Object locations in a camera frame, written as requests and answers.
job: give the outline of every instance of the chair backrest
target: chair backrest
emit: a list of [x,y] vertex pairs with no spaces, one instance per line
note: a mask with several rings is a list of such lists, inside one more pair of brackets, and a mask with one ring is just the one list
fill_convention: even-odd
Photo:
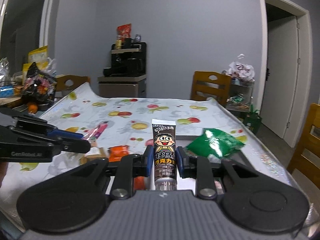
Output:
[[[72,81],[72,85],[66,84],[69,80]],[[80,77],[80,76],[73,76],[73,75],[65,75],[57,77],[57,92],[61,91],[70,91],[75,90],[77,87],[81,86],[82,84],[89,82],[90,77]]]
[[304,149],[307,149],[320,158],[319,135],[315,136],[311,134],[314,130],[314,127],[320,128],[320,105],[315,103],[311,104],[310,106],[303,132],[287,170],[290,173],[292,173],[294,169],[299,170],[308,179],[310,179],[313,184],[320,188],[320,168],[302,155]]
[[[215,76],[216,79],[210,79],[210,76]],[[210,71],[195,71],[193,74],[191,100],[205,101],[207,97],[199,95],[197,92],[217,96],[219,104],[225,106],[229,96],[231,77],[217,72]],[[216,84],[218,88],[211,87],[209,84]]]

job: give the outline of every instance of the cartoon character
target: cartoon character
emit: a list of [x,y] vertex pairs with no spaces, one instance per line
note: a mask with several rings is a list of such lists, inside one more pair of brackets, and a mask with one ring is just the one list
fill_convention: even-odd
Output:
[[155,137],[155,144],[157,145],[156,152],[162,150],[169,150],[174,152],[172,145],[174,145],[174,137],[170,133],[159,133]]

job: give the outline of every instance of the door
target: door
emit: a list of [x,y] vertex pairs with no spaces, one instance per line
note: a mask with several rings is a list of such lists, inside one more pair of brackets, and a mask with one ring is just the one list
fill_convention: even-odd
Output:
[[268,23],[268,63],[261,107],[262,123],[284,137],[298,73],[298,29],[295,16]]

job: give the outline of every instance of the green snack bag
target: green snack bag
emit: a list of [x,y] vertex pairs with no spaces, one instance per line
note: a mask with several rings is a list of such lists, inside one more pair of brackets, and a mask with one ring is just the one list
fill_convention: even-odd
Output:
[[187,146],[196,155],[208,157],[210,154],[218,158],[226,157],[241,149],[244,144],[232,135],[218,130],[205,129],[204,133]]

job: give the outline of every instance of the tablecloth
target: tablecloth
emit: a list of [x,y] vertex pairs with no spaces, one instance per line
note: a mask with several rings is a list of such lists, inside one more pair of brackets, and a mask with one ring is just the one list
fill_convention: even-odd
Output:
[[[140,154],[148,144],[152,144],[153,118],[175,121],[177,135],[200,135],[203,128],[217,128],[245,143],[242,152],[257,171],[286,184],[291,183],[291,177],[272,153],[214,99],[198,102],[160,98],[102,98],[85,83],[56,103],[41,118],[59,129],[82,134],[105,123],[107,128],[97,140],[99,147],[108,150],[112,146],[128,145],[131,153]],[[79,155],[66,152],[55,156],[51,163],[9,163],[0,189],[1,211],[23,230],[16,211],[19,195],[28,187],[78,165]],[[193,179],[182,181],[179,178],[178,189],[194,190],[194,187]]]

